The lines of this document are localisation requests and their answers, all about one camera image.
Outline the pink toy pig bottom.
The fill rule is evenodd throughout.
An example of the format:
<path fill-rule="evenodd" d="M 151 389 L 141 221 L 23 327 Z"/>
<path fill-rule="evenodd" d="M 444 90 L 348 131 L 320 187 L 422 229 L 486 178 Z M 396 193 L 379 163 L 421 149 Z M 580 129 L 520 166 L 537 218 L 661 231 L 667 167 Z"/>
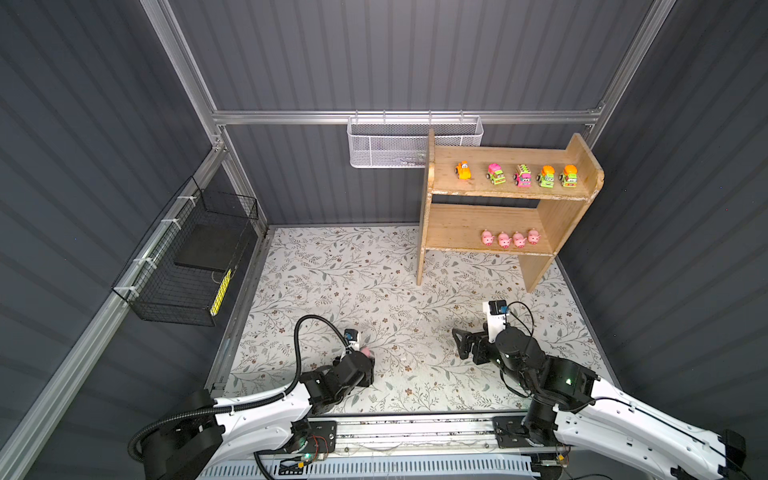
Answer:
<path fill-rule="evenodd" d="M 503 249 L 508 249 L 512 243 L 511 237 L 505 232 L 500 232 L 499 235 L 497 236 L 497 240 L 498 240 L 499 246 Z"/>

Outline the orange toy car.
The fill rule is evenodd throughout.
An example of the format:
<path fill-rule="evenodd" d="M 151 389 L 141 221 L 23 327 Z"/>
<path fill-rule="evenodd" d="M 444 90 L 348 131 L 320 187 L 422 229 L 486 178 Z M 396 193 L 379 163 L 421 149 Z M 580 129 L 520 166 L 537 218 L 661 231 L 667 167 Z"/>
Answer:
<path fill-rule="evenodd" d="M 460 162 L 455 168 L 459 180 L 470 180 L 472 178 L 471 169 L 467 162 Z"/>

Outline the pink green striped toy truck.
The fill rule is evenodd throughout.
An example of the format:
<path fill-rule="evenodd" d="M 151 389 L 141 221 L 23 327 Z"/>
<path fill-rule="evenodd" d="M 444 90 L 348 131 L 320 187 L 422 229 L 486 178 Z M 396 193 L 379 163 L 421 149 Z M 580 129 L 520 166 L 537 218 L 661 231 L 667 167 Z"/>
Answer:
<path fill-rule="evenodd" d="M 532 183 L 532 174 L 526 164 L 518 164 L 514 175 L 514 181 L 518 188 L 528 188 Z"/>

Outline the orange green mixer toy truck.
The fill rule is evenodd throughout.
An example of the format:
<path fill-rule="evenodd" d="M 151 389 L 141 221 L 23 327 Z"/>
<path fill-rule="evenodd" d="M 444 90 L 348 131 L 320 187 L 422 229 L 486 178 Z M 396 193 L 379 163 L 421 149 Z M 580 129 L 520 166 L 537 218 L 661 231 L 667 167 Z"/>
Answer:
<path fill-rule="evenodd" d="M 555 183 L 555 169 L 551 165 L 542 166 L 537 175 L 537 183 L 541 188 L 552 189 Z"/>

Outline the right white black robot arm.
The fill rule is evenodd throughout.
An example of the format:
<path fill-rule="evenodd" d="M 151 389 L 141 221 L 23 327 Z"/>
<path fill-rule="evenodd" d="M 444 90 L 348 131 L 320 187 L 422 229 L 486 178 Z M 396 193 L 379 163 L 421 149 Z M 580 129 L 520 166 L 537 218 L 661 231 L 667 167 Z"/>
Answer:
<path fill-rule="evenodd" d="M 680 421 L 623 392 L 572 360 L 545 353 L 522 330 L 496 336 L 453 329 L 461 359 L 498 367 L 530 405 L 496 424 L 503 441 L 589 449 L 656 479 L 745 479 L 746 440 Z"/>

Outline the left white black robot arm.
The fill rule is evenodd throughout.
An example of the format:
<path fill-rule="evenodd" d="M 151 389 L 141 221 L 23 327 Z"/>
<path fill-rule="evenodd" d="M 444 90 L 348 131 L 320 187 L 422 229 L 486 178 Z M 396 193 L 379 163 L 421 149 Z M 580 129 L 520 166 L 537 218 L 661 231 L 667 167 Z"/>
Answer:
<path fill-rule="evenodd" d="M 195 479 L 205 468 L 243 454 L 300 450 L 309 436 L 308 418 L 330 411 L 354 388 L 370 386 L 374 366 L 363 348 L 301 374 L 289 393 L 217 401 L 207 392 L 195 394 L 200 409 L 160 420 L 130 451 L 147 479 Z"/>

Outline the wooden two-tier shelf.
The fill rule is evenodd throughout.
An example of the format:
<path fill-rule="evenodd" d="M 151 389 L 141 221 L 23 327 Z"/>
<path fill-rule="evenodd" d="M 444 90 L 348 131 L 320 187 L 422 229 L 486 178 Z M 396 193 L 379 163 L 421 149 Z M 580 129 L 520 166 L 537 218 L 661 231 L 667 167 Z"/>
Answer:
<path fill-rule="evenodd" d="M 470 180 L 459 180 L 455 168 L 467 162 Z M 489 164 L 501 166 L 506 182 L 493 185 L 486 177 Z M 526 164 L 532 174 L 528 188 L 514 181 L 516 166 Z M 552 189 L 541 188 L 537 175 L 541 167 L 555 169 Z M 560 174 L 566 165 L 578 169 L 578 185 L 563 188 Z M 533 292 L 555 257 L 565 246 L 598 194 L 605 172 L 580 134 L 574 134 L 563 149 L 440 146 L 429 135 L 422 194 L 419 250 L 416 279 L 424 276 L 430 251 L 511 254 L 528 292 Z M 526 243 L 508 249 L 499 246 L 497 236 L 515 232 L 527 238 L 530 229 L 541 236 L 537 245 Z M 481 234 L 489 230 L 494 244 L 485 246 Z"/>

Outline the floral patterned table mat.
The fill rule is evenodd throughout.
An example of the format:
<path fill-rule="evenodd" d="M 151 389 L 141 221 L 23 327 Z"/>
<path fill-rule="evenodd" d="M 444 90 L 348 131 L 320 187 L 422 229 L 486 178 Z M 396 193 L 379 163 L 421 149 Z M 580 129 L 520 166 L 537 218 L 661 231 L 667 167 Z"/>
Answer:
<path fill-rule="evenodd" d="M 416 279 L 413 226 L 280 228 L 258 272 L 227 397 L 287 385 L 341 350 L 336 332 L 359 332 L 376 359 L 371 387 L 355 390 L 338 413 L 523 409 L 512 381 L 491 365 L 458 357 L 453 328 L 481 329 L 487 300 L 510 301 L 516 326 L 530 326 L 548 353 L 608 377 L 596 341 L 561 270 L 551 265 L 527 292 L 513 255 L 430 251 Z"/>

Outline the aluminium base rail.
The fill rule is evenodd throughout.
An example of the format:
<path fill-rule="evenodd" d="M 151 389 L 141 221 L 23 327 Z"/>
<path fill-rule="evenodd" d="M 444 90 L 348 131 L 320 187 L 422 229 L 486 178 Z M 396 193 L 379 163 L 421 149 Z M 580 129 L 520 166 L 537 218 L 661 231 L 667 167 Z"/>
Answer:
<path fill-rule="evenodd" d="M 414 448 L 437 448 L 474 436 L 494 437 L 500 448 L 539 448 L 570 445 L 586 448 L 617 461 L 643 462 L 662 450 L 641 424 L 632 422 L 633 410 L 610 423 L 595 413 L 555 411 L 534 402 L 527 413 L 515 412 L 485 418 L 481 415 L 419 416 L 409 418 L 371 417 L 340 421 L 328 419 L 262 419 L 238 412 L 231 425 L 213 416 L 180 420 L 161 428 L 161 433 L 190 456 L 199 455 L 203 464 L 216 464 L 247 453 L 295 454 L 329 453 L 342 443 L 367 448 L 375 443 L 388 447 L 400 444 Z"/>

